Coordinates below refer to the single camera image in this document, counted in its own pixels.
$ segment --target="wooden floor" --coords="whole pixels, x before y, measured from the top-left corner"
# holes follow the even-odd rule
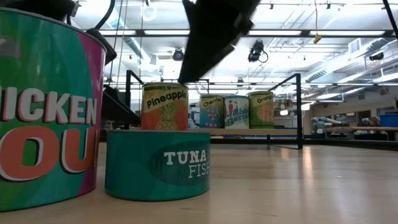
[[[398,153],[309,146],[212,146],[207,193],[173,202],[130,202],[98,188],[80,198],[0,213],[0,223],[398,223]]]

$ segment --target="fluorescent light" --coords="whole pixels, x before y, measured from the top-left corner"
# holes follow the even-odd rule
[[[224,83],[214,83],[214,85],[251,85],[251,83],[228,83],[228,82],[224,82]]]
[[[235,94],[236,90],[212,90],[210,89],[211,94]]]
[[[135,35],[135,30],[100,30],[99,31],[102,35]]]
[[[343,100],[320,100],[319,103],[344,103]]]
[[[144,30],[147,35],[188,35],[189,30]]]
[[[353,90],[347,91],[347,92],[345,92],[344,94],[352,94],[352,93],[356,93],[357,91],[359,91],[359,90],[363,90],[363,89],[364,89],[364,87],[362,87],[362,88],[356,88],[356,89],[353,89]]]
[[[329,94],[320,95],[317,97],[317,99],[329,99],[338,95],[340,95],[340,93],[329,93]]]
[[[316,86],[325,85],[325,86],[327,86],[327,85],[333,85],[333,83],[306,83],[306,85],[316,85]]]
[[[304,104],[304,105],[301,105],[301,110],[304,110],[304,111],[310,110],[310,105],[312,105],[312,104],[314,104],[314,102],[312,102],[312,103],[306,103],[306,104]]]
[[[343,86],[371,86],[372,83],[339,83],[338,85]]]
[[[382,83],[380,85],[384,85],[384,86],[398,86],[398,83]]]
[[[250,30],[249,35],[300,35],[299,30]]]
[[[358,31],[348,31],[348,30],[328,30],[328,31],[318,31],[318,35],[358,35],[358,36],[366,36],[366,35],[374,35],[380,36],[383,35],[386,31],[382,30],[358,30]],[[316,35],[316,31],[311,31],[310,35]]]
[[[398,73],[393,73],[390,75],[383,75],[382,77],[373,80],[373,82],[375,82],[375,83],[385,82],[385,81],[393,80],[396,78],[398,78]]]
[[[287,110],[280,111],[280,115],[285,116],[288,115],[289,112]]]

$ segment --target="pineapple text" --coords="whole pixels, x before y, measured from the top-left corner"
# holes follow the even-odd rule
[[[163,102],[166,102],[168,100],[175,101],[175,100],[179,100],[181,98],[183,98],[183,99],[187,98],[187,92],[186,91],[181,90],[181,92],[168,93],[168,94],[166,94],[164,96],[160,96],[160,97],[155,98],[155,99],[152,98],[152,99],[147,101],[147,106],[148,106],[148,109],[149,109],[151,106],[158,105],[159,103],[163,103]]]

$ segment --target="cable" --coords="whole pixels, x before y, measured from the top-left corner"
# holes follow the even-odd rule
[[[124,38],[124,32],[126,31],[126,18],[127,18],[127,8],[129,5],[129,0],[126,1],[126,11],[124,11],[124,25],[123,25],[123,35],[122,35],[122,40]],[[118,70],[118,82],[116,82],[116,88],[118,88],[119,85],[119,75],[120,75],[120,67],[122,65],[122,56],[123,56],[123,43],[124,41],[122,41],[122,46],[121,46],[121,50],[120,50],[120,59],[119,59],[119,70]]]
[[[265,62],[262,62],[262,61],[259,59],[259,62],[262,63],[261,65],[265,64],[266,62],[268,62],[268,59],[269,59],[269,56],[268,56],[267,52],[265,52],[265,51],[263,51],[263,52],[264,52],[264,54],[267,56],[267,60],[266,60]]]
[[[121,13],[122,13],[122,7],[120,7],[120,10],[119,10],[118,26],[117,26],[116,29],[119,29],[120,17],[122,16]],[[118,39],[117,37],[114,38],[113,49],[116,48],[116,40],[117,40],[117,39]],[[108,83],[109,85],[111,84],[111,80],[112,80],[112,71],[113,71],[113,61],[111,62],[111,73],[109,74],[109,83]]]
[[[141,10],[144,10],[144,2],[142,2]],[[144,27],[144,19],[141,18],[141,29],[143,29],[143,27]],[[139,46],[140,46],[140,48],[139,48],[139,65],[140,65],[140,67],[139,67],[139,78],[141,78],[142,37],[139,40]],[[141,83],[139,84],[139,89],[140,89],[141,93],[144,91],[143,87],[141,87]],[[142,101],[141,100],[141,96],[142,96],[142,94],[139,94],[139,96],[138,96],[138,108],[141,108],[141,106],[142,106],[141,105],[141,101]]]
[[[318,35],[318,6],[317,6],[317,0],[314,1],[315,1],[315,28]]]
[[[109,17],[112,14],[112,10],[114,8],[115,3],[116,3],[116,0],[111,0],[111,4],[109,5],[108,11],[106,12],[105,16],[100,20],[100,22],[97,24],[97,26],[95,26],[95,29],[99,30],[105,24],[105,22],[109,19]]]

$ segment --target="can label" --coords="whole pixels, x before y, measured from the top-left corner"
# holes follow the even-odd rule
[[[104,56],[87,35],[0,9],[0,212],[95,188]]]
[[[188,126],[188,91],[184,86],[153,85],[144,87],[142,128],[186,130]]]
[[[249,128],[249,98],[242,96],[225,98],[225,128]]]
[[[115,197],[176,200],[210,186],[208,133],[111,131],[106,156],[105,189]]]
[[[200,99],[200,127],[220,128],[223,122],[222,96],[202,97]]]
[[[257,93],[250,98],[250,128],[274,127],[273,93]]]

